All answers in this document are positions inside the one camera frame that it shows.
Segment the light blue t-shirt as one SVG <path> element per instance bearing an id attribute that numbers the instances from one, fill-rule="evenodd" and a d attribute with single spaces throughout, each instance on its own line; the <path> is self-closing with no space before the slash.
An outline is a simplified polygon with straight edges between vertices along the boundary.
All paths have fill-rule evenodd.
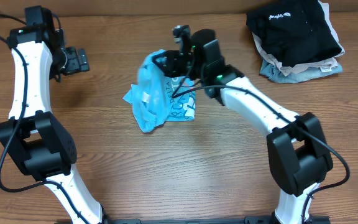
<path id="1" fill-rule="evenodd" d="M 193 121 L 196 113 L 195 92 L 173 98 L 182 77 L 169 78 L 153 63 L 152 57 L 164 53 L 160 49 L 146 56 L 137 72 L 137 83 L 124 95 L 132 105 L 132 113 L 144 133 L 150 133 L 167 121 Z"/>

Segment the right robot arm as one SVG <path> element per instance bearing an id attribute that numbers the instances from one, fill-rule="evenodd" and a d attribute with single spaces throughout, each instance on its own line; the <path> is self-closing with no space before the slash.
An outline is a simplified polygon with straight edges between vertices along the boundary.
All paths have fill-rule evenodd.
<path id="1" fill-rule="evenodd" d="M 176 26 L 173 36 L 180 49 L 153 56 L 153 63 L 166 77 L 199 80 L 210 98 L 245 117 L 267 140 L 270 173 L 280 188 L 278 205 L 272 214 L 247 216 L 243 223 L 330 223 L 328 216 L 309 213 L 313 194 L 333 168 L 318 118 L 300 116 L 256 89 L 225 62 L 214 30 L 190 34 L 188 26 Z"/>

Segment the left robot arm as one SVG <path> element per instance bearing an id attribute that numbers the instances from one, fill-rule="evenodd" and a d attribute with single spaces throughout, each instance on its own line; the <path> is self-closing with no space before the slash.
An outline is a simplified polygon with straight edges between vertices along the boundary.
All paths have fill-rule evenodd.
<path id="1" fill-rule="evenodd" d="M 44 185 L 63 205 L 72 223 L 109 223 L 103 206 L 90 194 L 75 165 L 77 151 L 70 133 L 53 115 L 50 81 L 90 69 L 84 49 L 66 47 L 57 16 L 42 6 L 25 9 L 24 26 L 10 31 L 5 43 L 15 63 L 14 99 L 8 120 L 0 123 L 0 188 L 23 192 Z M 10 156 L 35 183 L 19 189 L 1 180 Z"/>

